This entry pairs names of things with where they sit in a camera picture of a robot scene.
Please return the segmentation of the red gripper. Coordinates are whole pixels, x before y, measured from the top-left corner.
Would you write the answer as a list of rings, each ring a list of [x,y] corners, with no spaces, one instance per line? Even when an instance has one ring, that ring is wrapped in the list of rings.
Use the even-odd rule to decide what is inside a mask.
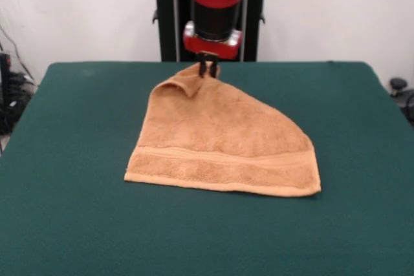
[[[243,40],[243,33],[239,30],[232,30],[230,37],[224,41],[208,41],[202,39],[195,33],[195,25],[193,21],[188,21],[183,31],[184,48],[190,52],[197,54],[199,60],[199,76],[204,77],[207,64],[206,54],[209,54],[210,76],[216,78],[218,69],[218,58],[235,59]]]

